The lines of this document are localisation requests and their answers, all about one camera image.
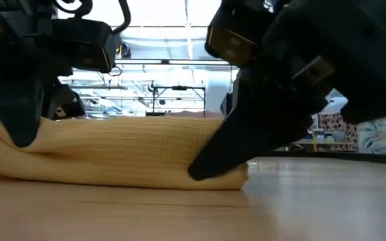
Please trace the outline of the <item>white pillar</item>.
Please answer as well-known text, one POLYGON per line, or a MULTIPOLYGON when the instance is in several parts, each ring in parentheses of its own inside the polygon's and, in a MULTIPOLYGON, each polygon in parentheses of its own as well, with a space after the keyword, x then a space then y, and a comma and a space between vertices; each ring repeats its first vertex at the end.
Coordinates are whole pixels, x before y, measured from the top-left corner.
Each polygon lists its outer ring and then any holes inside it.
POLYGON ((238 70, 208 73, 206 85, 206 110, 219 112, 220 104, 228 92, 232 91, 233 81, 238 70))

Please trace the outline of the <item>teal leaf print cloth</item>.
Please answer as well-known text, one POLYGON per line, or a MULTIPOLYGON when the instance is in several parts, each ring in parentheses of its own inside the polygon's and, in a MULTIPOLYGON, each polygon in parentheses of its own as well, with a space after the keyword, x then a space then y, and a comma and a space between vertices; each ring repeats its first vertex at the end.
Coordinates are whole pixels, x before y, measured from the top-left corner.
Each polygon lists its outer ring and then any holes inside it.
POLYGON ((359 153, 386 154, 386 117, 358 125, 359 153))

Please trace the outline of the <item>yellow waffle weave towel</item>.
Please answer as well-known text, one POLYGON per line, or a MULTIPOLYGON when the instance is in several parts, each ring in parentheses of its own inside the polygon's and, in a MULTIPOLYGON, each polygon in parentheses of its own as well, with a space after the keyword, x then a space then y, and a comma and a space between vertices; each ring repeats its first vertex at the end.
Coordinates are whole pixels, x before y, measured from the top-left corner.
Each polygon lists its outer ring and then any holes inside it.
POLYGON ((0 175, 34 181, 160 189, 240 189, 248 166, 202 181, 188 166, 218 118, 122 116, 42 119, 34 142, 16 147, 0 122, 0 175))

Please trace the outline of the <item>pink cloth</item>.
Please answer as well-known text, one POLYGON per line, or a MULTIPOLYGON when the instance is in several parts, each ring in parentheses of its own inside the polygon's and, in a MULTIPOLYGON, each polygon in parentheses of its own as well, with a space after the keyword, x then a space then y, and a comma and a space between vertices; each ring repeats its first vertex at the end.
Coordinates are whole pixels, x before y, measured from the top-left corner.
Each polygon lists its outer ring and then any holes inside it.
POLYGON ((205 111, 187 111, 183 110, 181 112, 167 112, 165 113, 166 116, 176 116, 176 117, 196 117, 196 118, 222 118, 223 114, 220 112, 211 112, 208 110, 205 111))

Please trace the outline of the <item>brown floral cloth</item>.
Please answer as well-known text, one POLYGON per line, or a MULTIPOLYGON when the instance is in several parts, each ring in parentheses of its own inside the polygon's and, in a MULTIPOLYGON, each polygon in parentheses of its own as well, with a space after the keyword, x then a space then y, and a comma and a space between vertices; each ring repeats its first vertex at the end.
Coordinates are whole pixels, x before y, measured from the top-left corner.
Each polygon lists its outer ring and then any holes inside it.
POLYGON ((330 133, 334 140, 328 148, 329 151, 358 151, 358 127, 344 122, 339 112, 319 114, 319 127, 323 128, 326 134, 330 133))

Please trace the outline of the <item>black stand frame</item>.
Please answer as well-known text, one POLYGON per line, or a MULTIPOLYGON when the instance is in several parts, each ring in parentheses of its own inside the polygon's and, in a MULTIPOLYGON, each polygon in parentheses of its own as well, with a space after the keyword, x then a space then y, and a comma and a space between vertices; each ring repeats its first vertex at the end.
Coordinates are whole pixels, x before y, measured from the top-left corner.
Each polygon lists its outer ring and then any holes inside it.
POLYGON ((155 86, 152 90, 152 112, 155 112, 155 101, 156 99, 163 94, 167 89, 175 90, 175 91, 187 91, 187 90, 193 90, 198 97, 200 97, 203 101, 203 112, 206 111, 206 88, 205 87, 197 87, 197 86, 155 86), (156 94, 156 92, 162 89, 162 91, 159 93, 159 95, 156 94), (197 90, 202 90, 204 92, 203 96, 201 96, 199 93, 197 93, 197 90))

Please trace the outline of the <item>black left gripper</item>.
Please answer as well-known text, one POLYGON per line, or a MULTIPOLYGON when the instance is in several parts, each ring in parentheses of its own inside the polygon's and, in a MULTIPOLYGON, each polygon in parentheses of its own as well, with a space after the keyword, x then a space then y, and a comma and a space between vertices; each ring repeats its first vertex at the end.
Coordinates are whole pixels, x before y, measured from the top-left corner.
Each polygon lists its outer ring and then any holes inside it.
POLYGON ((42 82, 72 75, 67 44, 72 19, 59 17, 60 10, 57 0, 0 0, 0 121, 17 147, 34 141, 41 115, 86 114, 69 85, 43 91, 42 82))

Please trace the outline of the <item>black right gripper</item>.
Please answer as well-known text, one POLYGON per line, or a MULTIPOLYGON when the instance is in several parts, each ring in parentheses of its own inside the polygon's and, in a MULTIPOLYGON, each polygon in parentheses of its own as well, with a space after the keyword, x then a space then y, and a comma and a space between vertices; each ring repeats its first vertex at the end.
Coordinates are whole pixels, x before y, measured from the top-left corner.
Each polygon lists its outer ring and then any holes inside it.
POLYGON ((386 0, 292 0, 266 33, 266 49, 333 69, 348 123, 386 117, 386 0))

